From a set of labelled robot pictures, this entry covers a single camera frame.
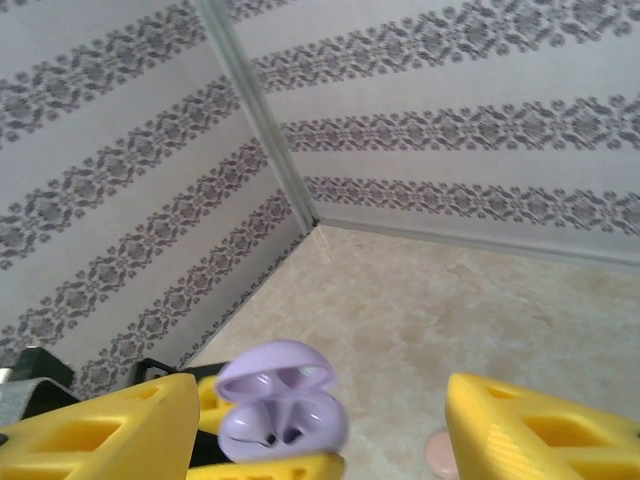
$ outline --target earbuds case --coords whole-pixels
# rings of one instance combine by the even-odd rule
[[[216,393],[237,404],[222,419],[218,443],[236,463],[338,452],[348,434],[344,406],[326,390],[329,361],[293,340],[254,347],[219,373]]]

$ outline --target black object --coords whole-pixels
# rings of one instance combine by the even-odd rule
[[[31,380],[33,378],[50,378],[64,388],[71,388],[73,370],[62,363],[54,355],[42,347],[25,348],[18,355],[12,368],[9,381]]]
[[[196,441],[193,444],[193,453],[189,468],[204,467],[205,465],[218,465],[220,463],[233,463],[222,453],[218,445],[218,437],[204,430],[198,430]]]
[[[136,363],[131,372],[131,385],[138,385],[140,383],[152,380],[154,378],[164,377],[166,375],[173,375],[174,373],[190,373],[196,377],[196,382],[199,382],[205,377],[213,377],[220,373],[220,370],[227,364],[215,363],[212,365],[203,365],[201,367],[190,367],[184,370],[177,370],[169,365],[165,365],[162,362],[154,360],[153,358],[145,358],[144,360]],[[162,374],[152,373],[152,370],[160,370]]]
[[[78,403],[79,400],[67,390],[60,388],[58,384],[49,379],[43,380],[33,390],[29,401],[22,413],[22,419],[42,415],[43,413],[68,407]]]

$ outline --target cutout hole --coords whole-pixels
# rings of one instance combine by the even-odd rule
[[[304,480],[307,478],[307,470],[304,468],[293,469],[293,480]]]
[[[503,398],[505,400],[518,397],[515,393],[507,392],[506,390],[498,387],[487,387],[487,392],[489,392],[489,395],[492,397]]]
[[[56,430],[32,451],[35,453],[93,452],[113,435],[120,425],[118,422],[90,420],[69,423]]]
[[[611,445],[579,419],[555,417],[527,417],[525,425],[550,447],[604,447]]]
[[[571,465],[585,480],[637,480],[640,466],[624,463],[584,462]]]
[[[160,390],[159,388],[149,388],[147,390],[141,391],[140,393],[135,393],[127,398],[130,398],[132,400],[148,400],[149,398],[153,397],[156,393],[158,393],[159,390]]]
[[[64,480],[71,470],[9,467],[2,470],[2,480]]]
[[[282,435],[282,441],[287,445],[292,444],[302,436],[302,432],[297,428],[287,428]]]

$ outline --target patterned wallpaper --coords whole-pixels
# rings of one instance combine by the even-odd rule
[[[636,0],[282,3],[235,28],[325,220],[640,265]]]
[[[303,233],[191,4],[104,8],[0,1],[0,363],[83,397],[184,365]]]

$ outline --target floor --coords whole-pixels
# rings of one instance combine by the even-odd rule
[[[452,372],[640,418],[640,276],[321,227],[193,365],[275,338],[340,374],[347,479],[432,478]]]

